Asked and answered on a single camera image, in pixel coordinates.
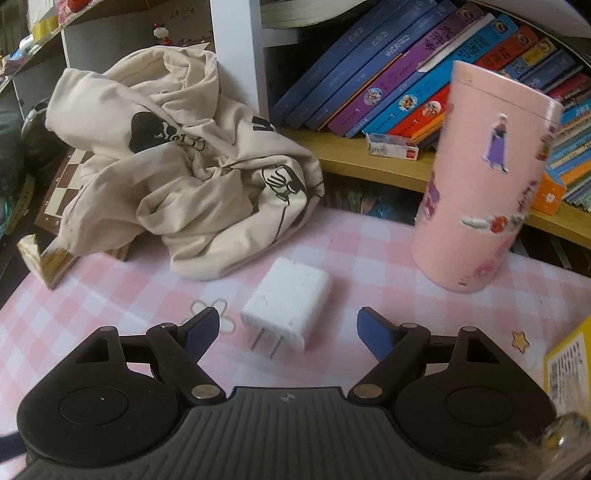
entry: barcode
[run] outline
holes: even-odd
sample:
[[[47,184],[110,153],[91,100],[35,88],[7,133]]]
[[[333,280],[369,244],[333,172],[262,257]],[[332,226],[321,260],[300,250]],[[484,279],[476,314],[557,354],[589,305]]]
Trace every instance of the barcode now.
[[[550,398],[558,400],[558,362],[550,364]]]

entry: metal prong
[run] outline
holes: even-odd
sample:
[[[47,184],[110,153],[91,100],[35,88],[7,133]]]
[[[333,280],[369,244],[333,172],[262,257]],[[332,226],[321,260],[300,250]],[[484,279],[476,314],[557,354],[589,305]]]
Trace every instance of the metal prong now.
[[[273,346],[271,347],[271,352],[269,353],[269,358],[273,358],[273,355],[275,355],[275,352],[277,351],[277,349],[279,348],[279,345],[281,344],[281,341],[283,340],[283,337],[279,337],[275,343],[273,344]]]
[[[259,342],[259,340],[261,339],[263,333],[265,333],[265,329],[264,328],[262,328],[261,331],[256,334],[256,338],[251,343],[251,351],[253,351],[256,348],[256,345]]]

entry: metal pivot screw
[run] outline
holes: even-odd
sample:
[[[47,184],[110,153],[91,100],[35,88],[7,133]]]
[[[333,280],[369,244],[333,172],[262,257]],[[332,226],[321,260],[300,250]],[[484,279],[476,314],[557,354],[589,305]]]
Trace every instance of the metal pivot screw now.
[[[359,398],[378,398],[383,393],[383,390],[377,385],[363,383],[361,385],[357,385],[353,389],[353,393]]]
[[[220,393],[218,387],[210,384],[197,385],[191,390],[191,395],[199,400],[209,400],[210,398],[217,397]]]

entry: purple book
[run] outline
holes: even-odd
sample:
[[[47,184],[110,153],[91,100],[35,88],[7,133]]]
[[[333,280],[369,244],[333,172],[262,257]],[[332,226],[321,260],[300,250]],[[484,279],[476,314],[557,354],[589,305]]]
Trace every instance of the purple book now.
[[[396,60],[372,83],[364,87],[353,100],[329,123],[329,128],[338,136],[344,136],[357,122],[367,115],[380,101],[388,96],[409,75],[412,75],[435,50],[444,47],[466,27],[483,15],[474,4],[467,4],[447,17],[421,40],[415,43],[402,57]]]

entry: red book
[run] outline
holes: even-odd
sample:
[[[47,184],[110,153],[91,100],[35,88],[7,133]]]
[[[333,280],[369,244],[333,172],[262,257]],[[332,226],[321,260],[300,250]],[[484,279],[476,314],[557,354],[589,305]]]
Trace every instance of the red book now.
[[[513,35],[499,43],[489,53],[480,58],[476,65],[488,70],[501,70],[509,65],[526,50],[529,50],[538,42],[538,37],[527,25],[522,25]]]
[[[558,85],[554,90],[548,92],[548,96],[554,100],[564,103],[566,100],[578,95],[582,91],[591,86],[591,79],[584,73],[569,78],[565,82]]]
[[[390,130],[388,135],[398,135],[399,137],[410,138],[413,133],[426,127],[435,117],[446,111],[449,89],[450,84],[448,83]]]

